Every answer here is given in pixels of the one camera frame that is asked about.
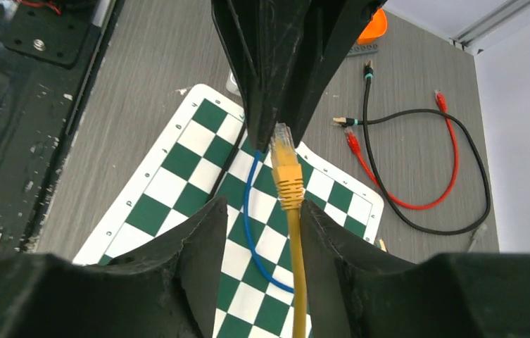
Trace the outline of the orange toy on grey plate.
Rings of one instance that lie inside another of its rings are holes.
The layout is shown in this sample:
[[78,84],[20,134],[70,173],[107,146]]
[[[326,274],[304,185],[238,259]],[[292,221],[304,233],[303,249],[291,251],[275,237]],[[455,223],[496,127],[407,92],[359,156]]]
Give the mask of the orange toy on grey plate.
[[388,29],[388,20],[383,9],[379,9],[367,27],[362,31],[356,43],[347,53],[347,57],[372,55],[378,52],[376,41],[383,37]]

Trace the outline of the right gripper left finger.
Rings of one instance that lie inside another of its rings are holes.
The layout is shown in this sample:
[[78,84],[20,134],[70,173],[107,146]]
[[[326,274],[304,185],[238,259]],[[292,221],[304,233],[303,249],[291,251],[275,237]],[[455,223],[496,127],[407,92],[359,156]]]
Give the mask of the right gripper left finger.
[[0,256],[0,337],[211,337],[227,200],[105,265]]

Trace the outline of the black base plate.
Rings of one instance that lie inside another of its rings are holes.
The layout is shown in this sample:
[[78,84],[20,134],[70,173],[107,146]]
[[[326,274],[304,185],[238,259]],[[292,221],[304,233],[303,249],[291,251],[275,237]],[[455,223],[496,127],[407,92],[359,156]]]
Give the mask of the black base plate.
[[0,255],[30,250],[122,1],[0,1]]

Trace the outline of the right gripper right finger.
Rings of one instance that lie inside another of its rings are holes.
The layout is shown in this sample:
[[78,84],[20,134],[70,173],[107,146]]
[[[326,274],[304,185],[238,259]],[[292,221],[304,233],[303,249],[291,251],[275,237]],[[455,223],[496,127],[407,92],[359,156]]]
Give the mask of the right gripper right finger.
[[530,254],[442,253],[414,264],[301,206],[314,337],[530,337]]

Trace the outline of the white switch box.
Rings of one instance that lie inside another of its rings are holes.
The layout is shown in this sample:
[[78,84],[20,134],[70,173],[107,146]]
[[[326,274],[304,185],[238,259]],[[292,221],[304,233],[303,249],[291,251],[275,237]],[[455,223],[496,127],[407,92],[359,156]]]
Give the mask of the white switch box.
[[241,97],[239,86],[236,82],[233,72],[230,70],[226,79],[225,88],[228,92],[238,97]]

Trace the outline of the green white chessboard mat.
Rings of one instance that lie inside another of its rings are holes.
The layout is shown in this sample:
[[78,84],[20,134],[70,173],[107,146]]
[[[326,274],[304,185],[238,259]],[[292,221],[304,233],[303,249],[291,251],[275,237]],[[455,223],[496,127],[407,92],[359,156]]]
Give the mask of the green white chessboard mat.
[[171,230],[205,203],[235,141],[218,194],[228,200],[215,337],[290,337],[293,275],[286,213],[269,155],[240,133],[242,108],[198,84],[74,257],[106,263]]

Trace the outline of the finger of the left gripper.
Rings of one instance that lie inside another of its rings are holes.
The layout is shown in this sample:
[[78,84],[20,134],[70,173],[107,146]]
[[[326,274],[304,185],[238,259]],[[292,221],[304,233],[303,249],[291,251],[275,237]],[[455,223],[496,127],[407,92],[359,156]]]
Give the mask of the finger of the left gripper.
[[275,125],[299,144],[357,38],[384,6],[377,0],[221,0],[211,12],[246,114],[253,149]]

